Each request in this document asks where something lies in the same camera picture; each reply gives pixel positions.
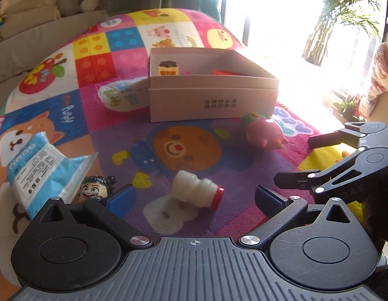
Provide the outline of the black haired wind-up figure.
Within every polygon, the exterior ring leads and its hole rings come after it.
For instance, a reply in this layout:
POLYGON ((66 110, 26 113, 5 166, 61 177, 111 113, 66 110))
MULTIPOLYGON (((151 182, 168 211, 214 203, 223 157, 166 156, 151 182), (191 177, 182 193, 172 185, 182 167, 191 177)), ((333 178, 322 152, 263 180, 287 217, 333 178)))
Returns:
POLYGON ((100 196, 106 198, 115 190, 116 179, 114 176, 88 176, 85 177, 78 189, 78 197, 80 202, 87 199, 100 196))

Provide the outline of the blue white wipes packet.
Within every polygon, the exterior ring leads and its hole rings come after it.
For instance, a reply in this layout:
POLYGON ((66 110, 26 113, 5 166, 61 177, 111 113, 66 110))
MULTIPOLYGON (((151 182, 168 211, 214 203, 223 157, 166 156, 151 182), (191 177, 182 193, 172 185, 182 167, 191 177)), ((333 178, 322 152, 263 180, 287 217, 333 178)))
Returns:
POLYGON ((68 158, 49 143, 45 132, 35 134, 7 166, 8 180, 28 218, 50 198, 70 204, 97 155, 68 158))

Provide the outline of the pink pig toy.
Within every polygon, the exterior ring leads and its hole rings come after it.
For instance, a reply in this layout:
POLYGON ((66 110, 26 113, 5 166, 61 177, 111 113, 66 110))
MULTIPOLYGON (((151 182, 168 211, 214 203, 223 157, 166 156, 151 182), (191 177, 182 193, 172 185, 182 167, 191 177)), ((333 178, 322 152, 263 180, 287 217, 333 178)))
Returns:
POLYGON ((241 117, 241 124, 249 144, 263 150, 284 149, 288 139, 279 124, 259 112, 250 112, 241 117))

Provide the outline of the white bottle red cap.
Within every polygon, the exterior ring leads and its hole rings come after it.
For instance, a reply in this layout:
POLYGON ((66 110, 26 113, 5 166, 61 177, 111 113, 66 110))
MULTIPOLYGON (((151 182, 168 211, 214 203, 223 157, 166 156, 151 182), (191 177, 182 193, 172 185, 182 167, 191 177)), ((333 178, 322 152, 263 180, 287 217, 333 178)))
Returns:
POLYGON ((169 194, 172 198, 195 207, 218 209, 224 193, 225 189, 210 179, 199 179, 193 173, 179 171, 174 177, 169 194))

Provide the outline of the yellow pudding toy figure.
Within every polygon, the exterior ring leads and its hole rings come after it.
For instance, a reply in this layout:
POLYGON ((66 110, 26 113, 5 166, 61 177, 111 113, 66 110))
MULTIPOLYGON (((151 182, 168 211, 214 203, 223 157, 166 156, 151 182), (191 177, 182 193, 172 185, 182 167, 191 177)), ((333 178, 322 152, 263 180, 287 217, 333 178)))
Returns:
POLYGON ((158 73, 160 76, 177 76, 178 62, 173 60, 163 60, 159 63, 158 73))

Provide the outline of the red round lid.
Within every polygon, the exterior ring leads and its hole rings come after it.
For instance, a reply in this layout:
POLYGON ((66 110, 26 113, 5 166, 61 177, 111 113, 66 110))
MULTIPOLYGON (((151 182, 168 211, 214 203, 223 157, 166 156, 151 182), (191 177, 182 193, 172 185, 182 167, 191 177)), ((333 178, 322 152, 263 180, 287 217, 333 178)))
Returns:
POLYGON ((214 76, 243 76, 244 74, 234 72, 234 71, 226 71, 226 70, 220 70, 220 69, 214 69, 213 71, 214 76))

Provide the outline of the potted palm plant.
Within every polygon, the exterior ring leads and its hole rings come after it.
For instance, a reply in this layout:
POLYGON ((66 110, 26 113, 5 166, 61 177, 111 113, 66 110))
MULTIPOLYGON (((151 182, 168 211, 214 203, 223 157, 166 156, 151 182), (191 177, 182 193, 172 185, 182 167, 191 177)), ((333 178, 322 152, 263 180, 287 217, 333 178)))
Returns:
POLYGON ((360 8, 360 4, 364 2, 372 10, 380 10, 379 0, 323 0, 323 9, 313 32, 308 37, 302 58, 311 64, 320 66, 337 23, 344 26, 355 26, 364 30, 370 37, 378 35, 378 23, 360 8))

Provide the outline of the colourful cartoon play mat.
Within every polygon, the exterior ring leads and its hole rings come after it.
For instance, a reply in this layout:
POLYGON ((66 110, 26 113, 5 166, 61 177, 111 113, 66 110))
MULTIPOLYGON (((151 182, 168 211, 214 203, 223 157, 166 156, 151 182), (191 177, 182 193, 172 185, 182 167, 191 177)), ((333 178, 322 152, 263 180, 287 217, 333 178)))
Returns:
POLYGON ((0 112, 0 300, 375 300, 366 287, 308 291, 282 278, 265 255, 235 245, 264 223, 259 183, 311 162, 312 127, 278 105, 288 138, 281 151, 246 142, 238 119, 152 123, 148 49, 188 44, 215 49, 221 25, 199 12, 150 10, 113 17, 40 62, 0 112), (155 240, 108 279, 70 293, 21 289, 12 249, 30 221, 7 181, 8 159, 37 132, 63 154, 98 154, 90 174, 114 175, 121 218, 155 240), (218 209, 172 198, 179 171, 225 189, 218 209))

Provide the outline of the pink cardboard box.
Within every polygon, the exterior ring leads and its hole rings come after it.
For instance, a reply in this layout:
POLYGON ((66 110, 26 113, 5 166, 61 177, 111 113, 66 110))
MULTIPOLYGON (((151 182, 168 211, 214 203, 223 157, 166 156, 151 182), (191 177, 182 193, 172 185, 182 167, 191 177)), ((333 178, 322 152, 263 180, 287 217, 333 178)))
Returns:
POLYGON ((152 122, 271 116, 279 93, 278 79, 236 50, 153 48, 148 80, 152 122), (160 76, 163 60, 177 61, 179 74, 160 76), (244 75, 214 76, 214 69, 244 75))

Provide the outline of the grey sofa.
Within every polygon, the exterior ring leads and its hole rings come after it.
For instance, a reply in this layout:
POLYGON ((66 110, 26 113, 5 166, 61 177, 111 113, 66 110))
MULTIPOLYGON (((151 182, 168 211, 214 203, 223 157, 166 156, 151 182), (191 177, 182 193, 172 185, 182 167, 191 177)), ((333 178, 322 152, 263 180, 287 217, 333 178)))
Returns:
POLYGON ((28 29, 0 42, 0 107, 22 75, 59 48, 109 18, 105 10, 77 14, 28 29))

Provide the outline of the beige pillow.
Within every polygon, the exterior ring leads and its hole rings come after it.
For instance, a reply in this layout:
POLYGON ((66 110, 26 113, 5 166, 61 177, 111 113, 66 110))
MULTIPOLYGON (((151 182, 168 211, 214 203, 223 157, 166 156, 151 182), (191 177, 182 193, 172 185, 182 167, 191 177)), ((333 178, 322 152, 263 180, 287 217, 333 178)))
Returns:
POLYGON ((9 5, 7 17, 0 28, 0 41, 60 18, 57 0, 20 0, 9 5))

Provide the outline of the white bear plush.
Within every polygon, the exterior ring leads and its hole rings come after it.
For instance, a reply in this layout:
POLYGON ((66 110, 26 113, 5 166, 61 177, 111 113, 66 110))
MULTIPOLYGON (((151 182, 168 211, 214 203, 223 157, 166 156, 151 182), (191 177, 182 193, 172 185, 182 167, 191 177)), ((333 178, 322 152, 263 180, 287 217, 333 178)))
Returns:
POLYGON ((100 4, 100 0, 82 0, 80 11, 82 13, 94 11, 100 4))

